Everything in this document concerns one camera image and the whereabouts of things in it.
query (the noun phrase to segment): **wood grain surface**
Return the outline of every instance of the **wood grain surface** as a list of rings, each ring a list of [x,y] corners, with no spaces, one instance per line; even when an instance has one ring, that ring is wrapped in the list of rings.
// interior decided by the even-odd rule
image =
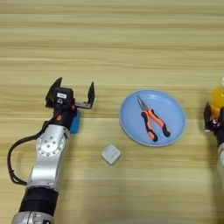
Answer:
[[[83,101],[94,81],[96,100],[71,138],[56,224],[224,223],[216,142],[202,122],[223,60],[223,0],[1,0],[0,222],[11,223],[25,192],[10,182],[7,151],[51,116],[45,96],[62,76]],[[142,88],[182,103],[187,129],[174,145],[147,148],[123,133],[121,103]],[[108,144],[122,151],[114,167],[101,158]],[[14,153],[23,179],[34,147]]]

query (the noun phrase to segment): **pliers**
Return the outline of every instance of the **pliers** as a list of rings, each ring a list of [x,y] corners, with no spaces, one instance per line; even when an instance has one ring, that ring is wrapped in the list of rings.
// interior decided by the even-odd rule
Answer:
[[[168,130],[166,124],[163,122],[163,120],[161,120],[154,112],[154,110],[152,108],[148,108],[148,106],[146,105],[146,103],[140,98],[140,96],[137,97],[138,103],[142,109],[142,117],[144,119],[144,123],[145,123],[145,128],[150,136],[150,138],[152,139],[153,142],[157,142],[158,141],[158,136],[157,134],[153,131],[152,126],[151,126],[151,121],[150,118],[152,120],[154,120],[158,126],[161,127],[161,129],[164,132],[164,135],[166,137],[169,137],[171,135],[171,132]]]

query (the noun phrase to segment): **blue part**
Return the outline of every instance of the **blue part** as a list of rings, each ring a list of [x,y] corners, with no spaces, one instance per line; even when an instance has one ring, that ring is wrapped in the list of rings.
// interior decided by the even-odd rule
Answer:
[[[78,134],[79,127],[80,127],[80,117],[81,117],[81,112],[78,110],[77,116],[73,119],[72,128],[70,129],[71,134]]]
[[[162,129],[150,119],[153,130],[157,133],[158,141],[153,142],[145,128],[142,110],[138,104],[140,96],[149,108],[154,109],[166,123],[171,136],[166,137]],[[171,96],[157,90],[141,90],[129,95],[120,109],[120,122],[126,134],[140,144],[161,147],[178,141],[186,129],[186,113],[181,105]]]

